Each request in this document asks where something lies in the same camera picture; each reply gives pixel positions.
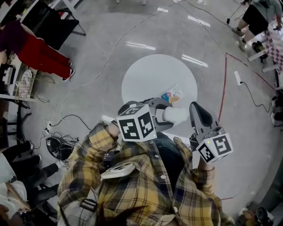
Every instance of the plaid shirt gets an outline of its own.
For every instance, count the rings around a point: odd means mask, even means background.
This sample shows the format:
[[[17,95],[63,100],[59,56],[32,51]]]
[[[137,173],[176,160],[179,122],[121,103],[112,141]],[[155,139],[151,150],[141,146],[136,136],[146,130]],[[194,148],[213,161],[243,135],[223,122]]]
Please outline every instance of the plaid shirt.
[[[105,218],[145,206],[127,220],[137,225],[166,225],[174,218],[180,226],[234,225],[223,213],[221,200],[213,194],[214,169],[192,169],[191,151],[179,138],[175,137],[174,142],[185,163],[174,193],[153,141],[122,142],[112,166],[132,162],[136,170],[128,176],[101,182],[100,174],[105,171],[103,156],[114,150],[117,143],[104,124],[96,125],[69,157],[70,168],[58,189],[59,204],[65,209],[70,203],[86,198],[90,187],[97,188],[102,183],[97,203],[98,213],[103,203]]]

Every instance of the small card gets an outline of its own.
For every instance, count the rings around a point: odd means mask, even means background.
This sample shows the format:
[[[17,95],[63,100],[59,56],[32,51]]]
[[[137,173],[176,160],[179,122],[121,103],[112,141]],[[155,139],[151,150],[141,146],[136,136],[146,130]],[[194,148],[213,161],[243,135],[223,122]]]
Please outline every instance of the small card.
[[[166,93],[164,93],[161,98],[168,101],[170,104],[177,103],[180,99],[185,96],[184,92],[181,90],[180,86],[175,85]]]

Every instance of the gray floor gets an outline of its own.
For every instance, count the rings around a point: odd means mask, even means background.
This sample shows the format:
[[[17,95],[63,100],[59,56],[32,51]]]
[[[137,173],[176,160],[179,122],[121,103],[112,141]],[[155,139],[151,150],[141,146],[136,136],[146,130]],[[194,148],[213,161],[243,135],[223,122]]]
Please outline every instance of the gray floor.
[[[189,0],[194,5],[208,10],[225,22],[227,17],[239,6],[239,0]],[[70,82],[63,83],[55,75],[56,84],[37,83],[36,93],[49,99],[49,104],[31,103],[32,115],[24,125],[24,133],[36,147],[39,146],[44,120],[56,122],[61,118],[62,102],[66,95],[79,85],[93,80],[104,65],[113,45],[132,26],[157,13],[158,8],[166,8],[170,0],[148,0],[142,6],[139,0],[83,0],[76,8],[77,17],[86,30],[87,36],[70,35],[61,48],[61,52],[71,58],[76,73]],[[190,13],[204,21],[205,29],[196,21],[188,19]],[[182,60],[192,71],[198,85],[198,102],[215,111],[218,115],[223,94],[225,77],[225,53],[227,57],[227,77],[225,97],[220,119],[221,125],[230,133],[234,152],[223,161],[215,163],[215,193],[223,201],[224,211],[235,216],[238,211],[251,201],[261,186],[272,161],[279,138],[279,130],[273,128],[270,115],[264,109],[256,108],[245,86],[237,86],[233,67],[239,71],[256,103],[268,105],[274,91],[256,73],[258,72],[271,86],[274,86],[274,72],[263,74],[259,60],[247,61],[247,53],[237,46],[237,37],[232,31],[211,15],[192,7],[186,2],[173,4],[168,12],[147,19],[132,29],[118,43],[111,54],[101,76],[93,83],[72,92],[65,101],[62,115],[76,114],[89,127],[93,127],[102,115],[115,117],[122,105],[121,85],[127,69],[138,59],[150,54],[167,54],[179,60],[182,54],[191,56],[208,64],[203,67]],[[241,9],[233,18],[240,16]],[[136,42],[153,46],[156,50],[127,46],[126,42]],[[83,138],[88,129],[74,117],[68,118],[71,124],[62,122],[52,129],[63,134]],[[183,137],[191,135],[190,122],[186,121],[167,131]],[[43,155],[42,166],[47,166],[55,159],[47,152],[45,139],[37,153]],[[54,175],[49,182],[58,183],[64,170]]]

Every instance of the white circle on floor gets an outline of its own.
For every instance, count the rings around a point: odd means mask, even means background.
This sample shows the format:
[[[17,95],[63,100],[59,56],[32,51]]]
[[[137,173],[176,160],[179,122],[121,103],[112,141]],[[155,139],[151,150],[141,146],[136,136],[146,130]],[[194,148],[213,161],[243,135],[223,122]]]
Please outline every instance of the white circle on floor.
[[[130,66],[122,83],[122,99],[143,101],[161,97],[175,85],[179,85],[185,97],[174,107],[186,108],[197,100],[198,88],[191,70],[180,60],[163,54],[145,56]]]

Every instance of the white cable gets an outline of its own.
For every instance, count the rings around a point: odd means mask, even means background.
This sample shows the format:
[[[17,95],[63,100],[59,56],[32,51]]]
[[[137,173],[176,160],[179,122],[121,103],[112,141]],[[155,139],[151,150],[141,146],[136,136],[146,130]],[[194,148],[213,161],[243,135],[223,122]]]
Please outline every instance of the white cable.
[[[169,8],[171,5],[173,5],[174,3],[175,3],[175,2],[172,2],[172,3],[171,3],[169,6],[167,6],[164,10],[168,9],[168,8]],[[68,97],[73,91],[75,91],[76,89],[78,89],[78,88],[80,88],[80,87],[87,86],[87,85],[89,85],[90,83],[94,82],[94,81],[101,75],[103,69],[105,68],[107,62],[109,61],[109,57],[111,56],[111,54],[112,54],[114,48],[116,47],[116,45],[120,42],[120,40],[121,40],[127,33],[129,33],[129,32],[130,32],[133,28],[135,28],[137,25],[139,25],[139,24],[141,24],[142,22],[146,21],[148,18],[150,18],[150,17],[152,17],[152,16],[155,16],[155,15],[159,14],[160,12],[163,12],[164,10],[158,11],[157,13],[152,14],[152,15],[146,17],[144,20],[142,20],[141,22],[137,23],[135,26],[131,27],[125,34],[123,34],[123,35],[119,38],[119,40],[118,40],[118,41],[116,42],[116,44],[113,46],[113,48],[112,48],[110,54],[108,55],[108,58],[107,58],[106,62],[104,63],[104,65],[103,65],[103,67],[102,67],[100,73],[99,73],[92,81],[88,82],[87,84],[80,85],[80,86],[78,86],[77,88],[71,90],[71,91],[68,93],[68,95],[65,97],[65,99],[64,99],[64,101],[63,101],[63,104],[62,104],[62,107],[61,107],[61,119],[62,119],[65,123],[67,123],[67,124],[69,124],[69,125],[71,125],[71,123],[72,123],[71,121],[66,121],[66,120],[64,120],[63,117],[62,117],[63,107],[64,107],[64,103],[65,103],[67,97]]]

